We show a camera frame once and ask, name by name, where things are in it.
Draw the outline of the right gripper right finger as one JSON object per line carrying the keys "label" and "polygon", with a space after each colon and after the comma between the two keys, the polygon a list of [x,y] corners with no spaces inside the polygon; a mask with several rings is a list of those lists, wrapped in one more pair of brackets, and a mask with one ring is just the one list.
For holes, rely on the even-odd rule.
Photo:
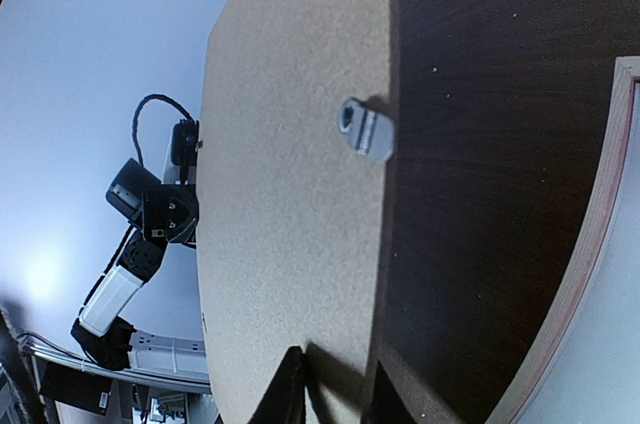
{"label": "right gripper right finger", "polygon": [[388,374],[380,362],[376,365],[373,397],[361,416],[362,424],[414,424]]}

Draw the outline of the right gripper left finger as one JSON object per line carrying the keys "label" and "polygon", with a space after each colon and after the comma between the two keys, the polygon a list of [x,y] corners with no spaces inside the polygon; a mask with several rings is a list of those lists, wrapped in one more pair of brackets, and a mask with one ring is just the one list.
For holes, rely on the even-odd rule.
{"label": "right gripper left finger", "polygon": [[249,424],[306,422],[306,361],[302,349],[287,349]]}

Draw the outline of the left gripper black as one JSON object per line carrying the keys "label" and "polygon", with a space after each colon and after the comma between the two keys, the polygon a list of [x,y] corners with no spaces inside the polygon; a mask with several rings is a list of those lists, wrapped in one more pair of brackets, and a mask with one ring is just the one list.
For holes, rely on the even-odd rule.
{"label": "left gripper black", "polygon": [[142,193],[141,233],[159,244],[196,243],[198,199],[194,185],[160,184]]}

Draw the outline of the brown backing board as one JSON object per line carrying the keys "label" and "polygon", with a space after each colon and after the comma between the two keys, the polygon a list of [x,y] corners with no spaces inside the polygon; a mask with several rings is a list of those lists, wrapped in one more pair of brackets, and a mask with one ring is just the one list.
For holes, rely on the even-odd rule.
{"label": "brown backing board", "polygon": [[255,413],[287,349],[311,423],[356,423],[373,390],[386,167],[339,129],[355,99],[392,115],[398,0],[228,0],[209,36],[197,264],[222,419]]}

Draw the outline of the pink wooden picture frame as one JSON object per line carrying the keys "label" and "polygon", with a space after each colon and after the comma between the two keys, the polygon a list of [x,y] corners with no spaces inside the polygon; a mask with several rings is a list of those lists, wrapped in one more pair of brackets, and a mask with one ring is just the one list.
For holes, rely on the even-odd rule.
{"label": "pink wooden picture frame", "polygon": [[604,140],[589,202],[564,276],[522,364],[496,404],[489,423],[515,423],[533,400],[560,353],[598,270],[614,217],[634,115],[639,58],[615,60]]}

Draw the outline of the dalmatian dog photo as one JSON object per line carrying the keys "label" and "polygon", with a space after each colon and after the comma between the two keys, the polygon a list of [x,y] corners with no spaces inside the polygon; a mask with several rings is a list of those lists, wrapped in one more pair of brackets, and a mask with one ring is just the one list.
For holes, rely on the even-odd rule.
{"label": "dalmatian dog photo", "polygon": [[598,273],[522,423],[639,421],[639,92]]}

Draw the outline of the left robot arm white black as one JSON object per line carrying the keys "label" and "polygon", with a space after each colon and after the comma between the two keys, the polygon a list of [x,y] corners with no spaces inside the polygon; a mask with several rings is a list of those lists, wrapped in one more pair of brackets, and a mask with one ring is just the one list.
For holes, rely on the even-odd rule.
{"label": "left robot arm white black", "polygon": [[103,369],[131,369],[134,346],[146,343],[120,313],[159,270],[167,247],[196,247],[199,205],[195,162],[187,158],[179,164],[169,163],[164,177],[160,180],[130,159],[105,195],[126,218],[129,230],[71,329],[85,354]]}

